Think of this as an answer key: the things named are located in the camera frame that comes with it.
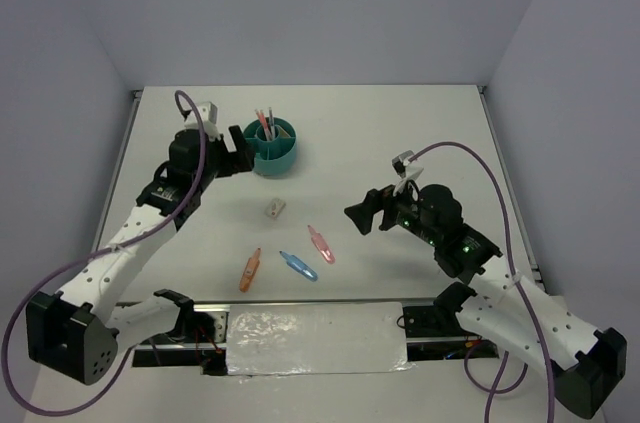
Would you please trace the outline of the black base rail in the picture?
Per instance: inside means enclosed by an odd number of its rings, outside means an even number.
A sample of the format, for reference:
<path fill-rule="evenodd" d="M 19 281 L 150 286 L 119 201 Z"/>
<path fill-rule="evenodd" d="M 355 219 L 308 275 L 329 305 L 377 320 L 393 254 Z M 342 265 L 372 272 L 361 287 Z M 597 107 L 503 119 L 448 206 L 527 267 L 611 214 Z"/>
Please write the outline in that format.
<path fill-rule="evenodd" d="M 404 371 L 459 360 L 481 343 L 437 317 L 430 300 L 199 304 L 211 317 L 181 340 L 157 335 L 136 368 L 196 369 L 207 376 L 302 376 Z"/>

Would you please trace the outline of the silver foil sheet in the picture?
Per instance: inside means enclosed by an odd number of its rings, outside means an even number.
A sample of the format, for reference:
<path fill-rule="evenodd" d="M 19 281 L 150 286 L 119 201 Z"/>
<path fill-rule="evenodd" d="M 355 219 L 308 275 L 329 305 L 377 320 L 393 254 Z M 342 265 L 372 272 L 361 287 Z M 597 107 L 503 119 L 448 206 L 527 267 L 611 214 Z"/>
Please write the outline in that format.
<path fill-rule="evenodd" d="M 408 361 L 397 302 L 238 305 L 226 336 L 236 376 L 368 374 L 404 371 Z"/>

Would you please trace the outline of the pink highlighter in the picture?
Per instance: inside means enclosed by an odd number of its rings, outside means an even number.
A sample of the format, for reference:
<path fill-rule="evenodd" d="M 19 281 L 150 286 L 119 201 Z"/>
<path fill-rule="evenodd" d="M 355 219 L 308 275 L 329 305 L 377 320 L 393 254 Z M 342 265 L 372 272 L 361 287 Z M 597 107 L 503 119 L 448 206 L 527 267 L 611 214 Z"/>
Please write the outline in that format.
<path fill-rule="evenodd" d="M 307 228 L 310 234 L 312 244 L 314 245 L 316 250 L 319 252 L 319 254 L 322 256 L 324 261 L 327 262 L 328 264 L 334 264 L 336 261 L 335 255 L 332 252 L 331 248 L 329 247 L 327 241 L 322 236 L 322 234 L 316 231 L 311 225 L 308 225 Z"/>

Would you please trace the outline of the blue highlighter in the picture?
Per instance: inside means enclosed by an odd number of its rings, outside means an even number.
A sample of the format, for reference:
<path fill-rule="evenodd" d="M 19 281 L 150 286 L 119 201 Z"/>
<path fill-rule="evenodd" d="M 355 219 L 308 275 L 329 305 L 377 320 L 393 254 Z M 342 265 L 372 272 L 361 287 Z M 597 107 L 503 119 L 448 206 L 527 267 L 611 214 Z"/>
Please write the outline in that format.
<path fill-rule="evenodd" d="M 284 251 L 280 251 L 279 254 L 289 268 L 293 269 L 309 281 L 316 282 L 318 280 L 318 274 L 299 257 Z"/>

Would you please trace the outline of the teal round desk organizer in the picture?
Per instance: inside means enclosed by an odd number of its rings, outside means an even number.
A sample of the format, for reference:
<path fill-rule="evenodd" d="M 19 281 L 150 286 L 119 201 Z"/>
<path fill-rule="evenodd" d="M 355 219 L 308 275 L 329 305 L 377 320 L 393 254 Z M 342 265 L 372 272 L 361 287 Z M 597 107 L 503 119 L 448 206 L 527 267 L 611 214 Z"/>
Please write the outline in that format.
<path fill-rule="evenodd" d="M 284 128 L 290 138 L 282 138 L 278 127 Z M 289 171 L 297 158 L 297 135 L 294 127 L 282 118 L 275 118 L 276 138 L 265 139 L 263 128 L 258 120 L 252 121 L 243 130 L 254 152 L 253 171 L 260 176 L 278 177 Z"/>

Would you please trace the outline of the orange highlighter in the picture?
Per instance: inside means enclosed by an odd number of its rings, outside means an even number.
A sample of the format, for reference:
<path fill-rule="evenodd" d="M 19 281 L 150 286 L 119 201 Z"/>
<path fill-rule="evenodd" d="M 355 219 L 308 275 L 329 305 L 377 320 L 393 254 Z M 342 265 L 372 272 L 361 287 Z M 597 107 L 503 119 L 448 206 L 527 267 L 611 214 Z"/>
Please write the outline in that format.
<path fill-rule="evenodd" d="M 257 248 L 251 257 L 247 260 L 245 268 L 242 273 L 242 277 L 239 282 L 239 290 L 243 293 L 249 291 L 253 280 L 256 276 L 257 270 L 260 266 L 261 249 Z"/>

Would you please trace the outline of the red slim pen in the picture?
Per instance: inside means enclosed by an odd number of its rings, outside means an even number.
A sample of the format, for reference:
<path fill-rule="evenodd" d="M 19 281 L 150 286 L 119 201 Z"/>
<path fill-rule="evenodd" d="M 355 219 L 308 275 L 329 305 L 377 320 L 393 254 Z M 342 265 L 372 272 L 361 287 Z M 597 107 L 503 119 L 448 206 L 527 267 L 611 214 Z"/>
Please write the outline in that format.
<path fill-rule="evenodd" d="M 267 120 L 261 110 L 255 110 L 255 113 L 256 113 L 256 117 L 258 118 L 258 121 L 261 124 L 261 127 L 263 128 L 265 139 L 269 141 L 271 137 L 271 133 L 270 133 L 270 128 L 267 123 Z"/>

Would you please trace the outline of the orange slim pen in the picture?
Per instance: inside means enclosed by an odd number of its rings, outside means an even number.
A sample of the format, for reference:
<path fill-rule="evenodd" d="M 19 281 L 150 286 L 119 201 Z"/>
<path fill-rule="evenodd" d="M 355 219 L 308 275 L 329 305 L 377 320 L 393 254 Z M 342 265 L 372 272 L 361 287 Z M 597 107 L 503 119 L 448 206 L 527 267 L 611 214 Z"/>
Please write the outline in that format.
<path fill-rule="evenodd" d="M 271 133 L 270 133 L 270 127 L 269 127 L 269 123 L 268 120 L 266 118 L 266 116 L 264 115 L 264 112 L 262 110 L 258 111 L 258 116 L 260 118 L 262 127 L 264 128 L 264 133 L 265 133 L 265 138 L 267 141 L 271 141 Z"/>

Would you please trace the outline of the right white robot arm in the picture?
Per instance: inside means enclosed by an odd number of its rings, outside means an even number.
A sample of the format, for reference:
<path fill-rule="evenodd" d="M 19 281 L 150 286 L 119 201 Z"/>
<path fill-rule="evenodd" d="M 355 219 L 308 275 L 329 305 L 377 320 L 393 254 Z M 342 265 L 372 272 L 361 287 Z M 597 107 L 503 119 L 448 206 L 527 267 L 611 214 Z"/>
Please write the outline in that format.
<path fill-rule="evenodd" d="M 624 336 L 585 322 L 512 270 L 499 247 L 464 222 L 447 187 L 428 185 L 416 196 L 373 189 L 344 213 L 363 235 L 380 214 L 380 230 L 398 226 L 429 244 L 453 280 L 428 311 L 436 326 L 476 334 L 549 377 L 555 400 L 574 415 L 593 418 L 624 378 Z"/>

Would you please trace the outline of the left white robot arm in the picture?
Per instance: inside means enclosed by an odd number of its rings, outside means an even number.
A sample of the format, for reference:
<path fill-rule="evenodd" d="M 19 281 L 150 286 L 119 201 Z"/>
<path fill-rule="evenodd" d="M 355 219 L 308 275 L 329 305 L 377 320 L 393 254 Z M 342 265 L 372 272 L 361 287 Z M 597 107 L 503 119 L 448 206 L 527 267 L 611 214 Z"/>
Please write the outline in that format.
<path fill-rule="evenodd" d="M 223 138 L 178 132 L 168 158 L 136 199 L 128 218 L 100 255 L 53 294 L 37 292 L 26 306 L 31 360 L 85 385 L 99 381 L 118 353 L 160 334 L 175 342 L 214 319 L 194 309 L 191 298 L 160 289 L 141 303 L 121 307 L 122 294 L 152 256 L 184 226 L 209 184 L 253 169 L 255 152 L 242 129 Z"/>

